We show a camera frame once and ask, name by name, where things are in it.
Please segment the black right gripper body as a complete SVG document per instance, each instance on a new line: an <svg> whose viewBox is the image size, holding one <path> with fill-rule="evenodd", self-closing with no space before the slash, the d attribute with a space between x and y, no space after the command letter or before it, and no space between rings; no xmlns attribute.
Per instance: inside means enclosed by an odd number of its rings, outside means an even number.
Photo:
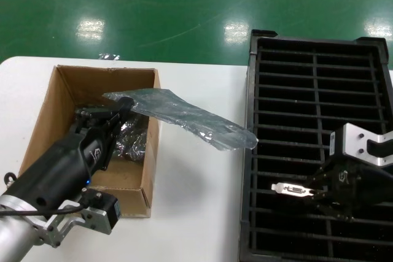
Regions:
<svg viewBox="0 0 393 262"><path fill-rule="evenodd" d="M325 193L332 203L356 210L392 201L392 174L348 156L331 156L321 168Z"/></svg>

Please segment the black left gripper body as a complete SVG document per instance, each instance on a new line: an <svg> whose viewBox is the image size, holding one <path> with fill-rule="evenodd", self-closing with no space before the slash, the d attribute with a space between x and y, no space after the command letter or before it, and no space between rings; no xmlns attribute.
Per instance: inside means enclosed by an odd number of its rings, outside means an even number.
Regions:
<svg viewBox="0 0 393 262"><path fill-rule="evenodd" d="M100 128L69 133L56 141L6 190L40 213L74 199L92 175L109 163L112 134Z"/></svg>

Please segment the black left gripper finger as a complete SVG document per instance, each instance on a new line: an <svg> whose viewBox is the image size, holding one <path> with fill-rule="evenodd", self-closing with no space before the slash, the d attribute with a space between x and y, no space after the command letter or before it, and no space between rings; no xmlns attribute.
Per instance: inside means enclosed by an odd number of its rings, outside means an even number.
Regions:
<svg viewBox="0 0 393 262"><path fill-rule="evenodd" d="M101 107L82 107L74 112L74 132L80 133L84 128L104 128L114 130L122 126L132 111L134 100L121 97L115 104Z"/></svg>
<svg viewBox="0 0 393 262"><path fill-rule="evenodd" d="M106 171L111 160L117 138L120 134L122 121L120 114L116 114L103 126L104 131L104 150L102 154L101 170Z"/></svg>

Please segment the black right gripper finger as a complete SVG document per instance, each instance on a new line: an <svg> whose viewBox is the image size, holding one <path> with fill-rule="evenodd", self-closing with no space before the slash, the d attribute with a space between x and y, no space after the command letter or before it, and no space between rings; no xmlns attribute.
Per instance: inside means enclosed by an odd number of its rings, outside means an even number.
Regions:
<svg viewBox="0 0 393 262"><path fill-rule="evenodd" d="M354 221L352 209L334 201L330 192L316 191L315 195L308 197L308 205L337 220L344 222Z"/></svg>
<svg viewBox="0 0 393 262"><path fill-rule="evenodd" d="M312 190L329 190L332 185L331 171L331 165L324 163L313 175L307 178L305 182L306 188Z"/></svg>

